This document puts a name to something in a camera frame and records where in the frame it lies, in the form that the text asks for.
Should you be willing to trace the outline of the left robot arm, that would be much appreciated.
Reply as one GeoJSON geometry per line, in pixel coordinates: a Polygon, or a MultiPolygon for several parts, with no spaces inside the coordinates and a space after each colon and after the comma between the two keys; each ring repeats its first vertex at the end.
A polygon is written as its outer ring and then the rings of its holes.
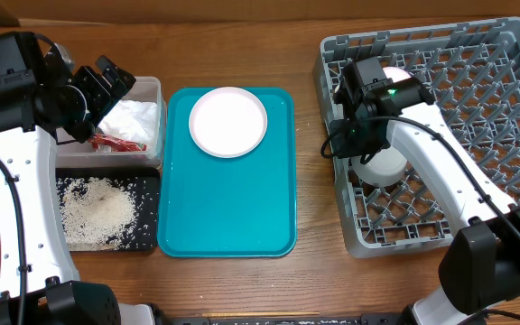
{"type": "Polygon", "coordinates": [[[0,34],[0,324],[162,324],[79,277],[56,190],[57,133],[91,138],[135,77],[106,57],[75,68],[34,32],[0,34]]]}

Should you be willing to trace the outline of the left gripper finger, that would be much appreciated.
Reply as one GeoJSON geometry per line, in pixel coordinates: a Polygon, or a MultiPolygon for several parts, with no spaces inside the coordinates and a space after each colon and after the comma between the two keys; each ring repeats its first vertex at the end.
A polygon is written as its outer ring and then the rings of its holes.
{"type": "Polygon", "coordinates": [[[98,126],[114,106],[110,85],[89,66],[82,66],[74,75],[73,85],[86,99],[85,120],[98,126]]]}
{"type": "Polygon", "coordinates": [[[107,90],[114,100],[123,98],[136,83],[136,78],[126,70],[120,69],[107,56],[100,56],[96,61],[102,77],[109,84],[107,90]]]}

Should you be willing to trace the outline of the wooden chopstick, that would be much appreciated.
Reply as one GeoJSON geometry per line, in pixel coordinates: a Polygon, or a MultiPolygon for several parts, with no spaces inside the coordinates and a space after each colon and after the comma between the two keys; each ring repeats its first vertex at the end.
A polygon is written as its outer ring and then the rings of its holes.
{"type": "Polygon", "coordinates": [[[319,316],[317,311],[252,311],[252,312],[207,312],[201,313],[206,318],[253,318],[284,316],[319,316]]]}

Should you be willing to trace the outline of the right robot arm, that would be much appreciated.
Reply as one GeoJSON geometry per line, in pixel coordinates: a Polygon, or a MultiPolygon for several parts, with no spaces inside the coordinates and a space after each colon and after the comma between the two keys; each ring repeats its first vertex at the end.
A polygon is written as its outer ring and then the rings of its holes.
{"type": "Polygon", "coordinates": [[[497,305],[520,297],[520,206],[481,171],[447,127],[420,80],[375,58],[348,63],[334,102],[343,110],[321,153],[354,158],[371,185],[419,174],[453,236],[439,287],[408,305],[401,324],[481,324],[497,305]]]}

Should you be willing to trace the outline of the red snack wrapper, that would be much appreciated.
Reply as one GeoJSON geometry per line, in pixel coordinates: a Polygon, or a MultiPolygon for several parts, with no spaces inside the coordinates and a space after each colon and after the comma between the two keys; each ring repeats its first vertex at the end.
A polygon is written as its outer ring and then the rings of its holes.
{"type": "Polygon", "coordinates": [[[147,149],[146,144],[116,138],[111,135],[95,134],[88,142],[96,152],[141,152],[147,149]]]}

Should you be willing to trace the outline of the white napkin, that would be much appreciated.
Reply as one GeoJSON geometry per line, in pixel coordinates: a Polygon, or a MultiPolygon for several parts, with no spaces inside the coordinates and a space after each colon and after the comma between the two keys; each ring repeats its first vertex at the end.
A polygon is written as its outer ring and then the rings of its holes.
{"type": "Polygon", "coordinates": [[[154,146],[159,112],[155,102],[120,100],[101,120],[98,128],[105,135],[154,146]]]}

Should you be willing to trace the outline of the pink plate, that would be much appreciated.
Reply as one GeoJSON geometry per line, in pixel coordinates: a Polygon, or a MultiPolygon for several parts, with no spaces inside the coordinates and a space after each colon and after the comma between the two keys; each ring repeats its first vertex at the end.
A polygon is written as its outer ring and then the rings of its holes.
{"type": "Polygon", "coordinates": [[[268,127],[264,104],[243,88],[215,88],[200,97],[190,112],[189,130],[201,151],[223,159],[251,153],[268,127]]]}

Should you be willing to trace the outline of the grey bowl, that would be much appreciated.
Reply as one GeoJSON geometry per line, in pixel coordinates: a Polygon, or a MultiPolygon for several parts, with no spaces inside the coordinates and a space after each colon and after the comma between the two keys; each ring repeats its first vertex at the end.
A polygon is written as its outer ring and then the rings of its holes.
{"type": "Polygon", "coordinates": [[[350,162],[361,181],[376,187],[392,186],[399,182],[408,163],[394,147],[382,149],[367,164],[360,162],[360,156],[352,157],[350,162]]]}

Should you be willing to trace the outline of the pink bowl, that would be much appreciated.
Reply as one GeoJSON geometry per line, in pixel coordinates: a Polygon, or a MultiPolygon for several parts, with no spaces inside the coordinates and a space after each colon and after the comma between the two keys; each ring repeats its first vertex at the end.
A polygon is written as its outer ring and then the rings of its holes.
{"type": "Polygon", "coordinates": [[[397,67],[384,67],[383,72],[388,79],[391,79],[394,83],[410,79],[412,76],[409,72],[397,68],[397,67]]]}

